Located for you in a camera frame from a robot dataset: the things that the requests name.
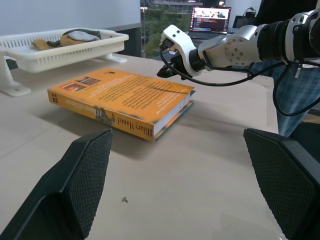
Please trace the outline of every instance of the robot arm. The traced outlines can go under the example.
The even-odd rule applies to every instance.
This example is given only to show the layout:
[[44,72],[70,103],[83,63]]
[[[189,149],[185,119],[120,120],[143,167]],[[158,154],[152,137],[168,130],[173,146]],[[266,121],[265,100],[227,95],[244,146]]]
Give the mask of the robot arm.
[[[320,59],[320,15],[318,10],[296,14],[286,21],[257,26],[247,25],[236,33],[221,35],[194,46],[190,37],[174,25],[162,33],[161,50],[180,54],[171,59],[171,67],[194,77],[213,66],[222,69],[233,65],[279,60],[302,63]],[[158,76],[176,75],[165,65]]]

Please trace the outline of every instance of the book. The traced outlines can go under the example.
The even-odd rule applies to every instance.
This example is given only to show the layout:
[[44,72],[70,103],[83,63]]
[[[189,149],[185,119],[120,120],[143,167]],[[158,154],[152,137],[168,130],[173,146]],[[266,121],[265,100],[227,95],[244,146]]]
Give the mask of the book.
[[102,68],[48,89],[51,103],[154,141],[192,105],[194,87]]

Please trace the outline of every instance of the white plastic basket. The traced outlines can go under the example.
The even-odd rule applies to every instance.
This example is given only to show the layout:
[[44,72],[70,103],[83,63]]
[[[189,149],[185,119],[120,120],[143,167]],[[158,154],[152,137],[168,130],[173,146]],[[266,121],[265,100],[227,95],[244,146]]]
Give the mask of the white plastic basket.
[[0,90],[17,97],[30,93],[30,89],[13,80],[5,56],[14,58],[20,69],[38,73],[49,69],[81,62],[106,55],[106,59],[122,63],[126,59],[112,56],[122,51],[127,34],[111,30],[90,29],[100,31],[101,40],[77,45],[58,47],[39,51],[33,45],[34,40],[57,41],[62,34],[76,28],[43,31],[16,35],[0,36]]

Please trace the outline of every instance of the person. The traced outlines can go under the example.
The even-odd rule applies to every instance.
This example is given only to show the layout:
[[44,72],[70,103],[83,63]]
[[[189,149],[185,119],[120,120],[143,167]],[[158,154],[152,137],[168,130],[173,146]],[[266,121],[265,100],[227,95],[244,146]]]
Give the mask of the person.
[[[316,9],[317,0],[262,0],[260,10],[254,25],[271,24],[291,19],[294,15]],[[261,71],[279,61],[264,61],[255,63],[253,73]],[[279,79],[286,66],[279,66],[264,73],[272,77],[274,83]],[[292,64],[290,70],[281,81],[277,99],[278,105],[286,113],[293,113],[303,109],[320,97],[320,68],[302,68],[299,64]],[[308,111],[296,116],[284,116],[277,111],[278,133],[289,137],[296,127],[303,121]]]

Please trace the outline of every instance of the white tabletop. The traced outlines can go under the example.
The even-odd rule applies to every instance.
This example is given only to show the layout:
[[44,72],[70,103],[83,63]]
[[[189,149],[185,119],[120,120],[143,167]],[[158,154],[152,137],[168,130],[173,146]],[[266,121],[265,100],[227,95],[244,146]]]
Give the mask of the white tabletop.
[[[32,92],[18,98],[0,93],[0,232],[73,140],[106,127],[49,103],[47,88],[102,67],[156,76],[163,65],[127,58],[126,63],[93,59],[41,73],[12,71]],[[245,76],[212,71],[199,79],[221,83]],[[170,80],[181,82],[178,76]],[[114,131],[88,239],[279,240],[281,230],[242,136],[245,128],[277,132],[272,79],[194,86],[194,106],[156,143]]]

